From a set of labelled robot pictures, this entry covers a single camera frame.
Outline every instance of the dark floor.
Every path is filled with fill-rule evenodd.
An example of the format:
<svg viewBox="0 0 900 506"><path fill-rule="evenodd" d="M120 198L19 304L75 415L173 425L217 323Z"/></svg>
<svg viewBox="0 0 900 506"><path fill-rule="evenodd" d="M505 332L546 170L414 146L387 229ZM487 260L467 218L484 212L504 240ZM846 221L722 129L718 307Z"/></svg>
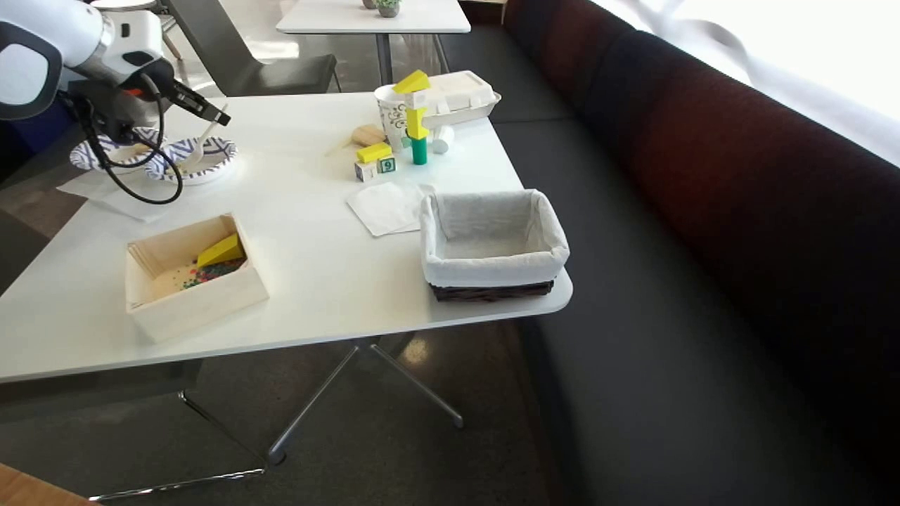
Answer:
<svg viewBox="0 0 900 506"><path fill-rule="evenodd" d="M279 467L130 502L559 502L515 326L393 336L384 344L467 425L453 426L384 363L360 353L310 409ZM252 467L339 350L201 363L187 392L218 426L173 392L106 402L102 387L120 392L116 382L95 384L81 405L48 396L55 409L7 402L0 460L81 495Z"/></svg>

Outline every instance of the white plastic bin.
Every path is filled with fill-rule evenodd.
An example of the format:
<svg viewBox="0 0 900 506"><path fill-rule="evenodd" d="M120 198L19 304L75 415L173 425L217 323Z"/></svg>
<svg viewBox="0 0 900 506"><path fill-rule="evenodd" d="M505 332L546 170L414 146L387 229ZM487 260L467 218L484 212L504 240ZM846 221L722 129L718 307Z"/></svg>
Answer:
<svg viewBox="0 0 900 506"><path fill-rule="evenodd" d="M446 295L547 291L567 260L546 193L431 193L421 204L424 281Z"/></svg>

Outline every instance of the box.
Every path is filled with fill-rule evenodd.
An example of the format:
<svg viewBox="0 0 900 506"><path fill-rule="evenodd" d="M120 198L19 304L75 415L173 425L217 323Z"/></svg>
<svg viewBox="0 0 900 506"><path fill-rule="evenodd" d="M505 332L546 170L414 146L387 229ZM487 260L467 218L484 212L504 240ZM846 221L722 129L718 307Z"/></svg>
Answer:
<svg viewBox="0 0 900 506"><path fill-rule="evenodd" d="M235 232L244 264L218 278L182 285L197 252ZM261 304L266 290L255 270L252 245L230 212L173 226L127 245L127 314L154 340L182 336Z"/></svg>
<svg viewBox="0 0 900 506"><path fill-rule="evenodd" d="M374 99L384 135L398 139L404 135L404 99L393 93L393 83L376 86ZM431 76L431 86L417 93L417 100L424 107L424 122L438 129L443 122L487 118L500 100L500 93L494 93L478 72L459 69Z"/></svg>
<svg viewBox="0 0 900 506"><path fill-rule="evenodd" d="M438 300L547 291L567 260L564 229L532 187L431 193L421 240L424 281Z"/></svg>
<svg viewBox="0 0 900 506"><path fill-rule="evenodd" d="M396 158L390 142L372 142L358 149L355 170L360 183L376 179L379 174L393 174Z"/></svg>

